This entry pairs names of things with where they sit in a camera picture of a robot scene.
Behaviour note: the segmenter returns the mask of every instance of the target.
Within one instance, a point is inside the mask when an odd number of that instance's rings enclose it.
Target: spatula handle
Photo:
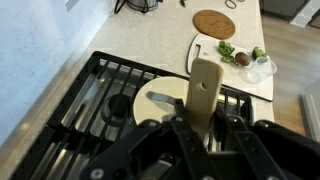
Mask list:
[[[223,69],[218,64],[195,59],[189,80],[187,117],[194,131],[204,140],[221,88]]]

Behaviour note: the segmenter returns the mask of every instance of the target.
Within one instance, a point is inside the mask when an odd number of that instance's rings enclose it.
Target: burner cap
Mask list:
[[[130,97],[122,94],[116,94],[106,99],[100,111],[102,120],[106,122],[113,111],[111,121],[118,122],[120,119],[122,122],[122,118],[130,112],[130,102]]]

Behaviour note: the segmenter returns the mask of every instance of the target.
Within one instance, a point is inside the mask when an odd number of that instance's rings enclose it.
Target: robotic arm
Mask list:
[[[222,151],[208,153],[186,121],[182,100],[174,106],[171,121],[145,120],[98,155],[80,179],[320,178],[320,145],[312,140],[266,120],[247,127],[217,106],[212,135]]]

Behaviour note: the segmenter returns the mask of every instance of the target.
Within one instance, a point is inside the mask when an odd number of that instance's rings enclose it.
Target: burner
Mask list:
[[[107,98],[100,110],[102,120],[112,126],[121,126],[121,123],[129,117],[130,104],[131,99],[127,95],[116,94]]]

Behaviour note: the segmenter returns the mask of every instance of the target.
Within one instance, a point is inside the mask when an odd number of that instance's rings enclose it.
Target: stovetop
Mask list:
[[[123,94],[130,108],[139,89],[152,79],[178,74],[94,52],[37,137],[12,179],[78,179],[79,172],[99,153],[136,127],[128,118],[112,116],[110,99]],[[251,98],[222,87],[218,106],[226,114],[253,122]]]

